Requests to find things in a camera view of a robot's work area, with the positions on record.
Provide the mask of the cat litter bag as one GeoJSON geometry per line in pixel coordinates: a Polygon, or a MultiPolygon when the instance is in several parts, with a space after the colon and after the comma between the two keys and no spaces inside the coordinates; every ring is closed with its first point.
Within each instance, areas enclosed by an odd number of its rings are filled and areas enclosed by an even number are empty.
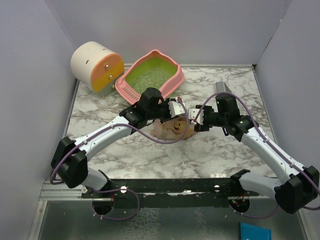
{"type": "Polygon", "coordinates": [[[185,117],[174,118],[164,123],[156,120],[150,133],[160,140],[177,140],[184,133],[186,126],[185,117]]]}

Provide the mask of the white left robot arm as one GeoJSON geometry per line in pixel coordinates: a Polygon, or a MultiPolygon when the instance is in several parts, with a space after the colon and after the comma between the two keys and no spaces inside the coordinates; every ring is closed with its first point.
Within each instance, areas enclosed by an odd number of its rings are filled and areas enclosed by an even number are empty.
{"type": "Polygon", "coordinates": [[[148,121],[163,123],[179,117],[188,117],[188,110],[180,97],[164,99],[158,89],[147,88],[137,102],[122,110],[105,126],[75,140],[67,136],[61,139],[50,164],[53,169],[50,183],[58,185],[56,177],[59,176],[61,183],[70,189],[82,185],[93,189],[97,196],[106,197],[111,190],[109,178],[102,171],[89,168],[88,161],[114,142],[135,132],[140,133],[148,121]]]}

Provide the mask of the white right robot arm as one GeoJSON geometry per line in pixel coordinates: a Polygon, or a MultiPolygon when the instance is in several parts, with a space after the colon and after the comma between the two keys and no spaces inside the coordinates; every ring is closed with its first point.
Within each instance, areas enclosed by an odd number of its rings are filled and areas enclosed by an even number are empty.
{"type": "Polygon", "coordinates": [[[225,136],[233,136],[253,150],[276,175],[271,178],[242,170],[233,175],[230,191],[236,196],[253,191],[269,197],[289,214],[308,209],[307,205],[320,195],[319,171],[314,166],[305,167],[281,149],[259,127],[251,112],[242,115],[238,108],[242,100],[238,96],[222,92],[211,97],[216,99],[217,111],[205,103],[188,110],[194,130],[207,132],[221,127],[225,136]]]}

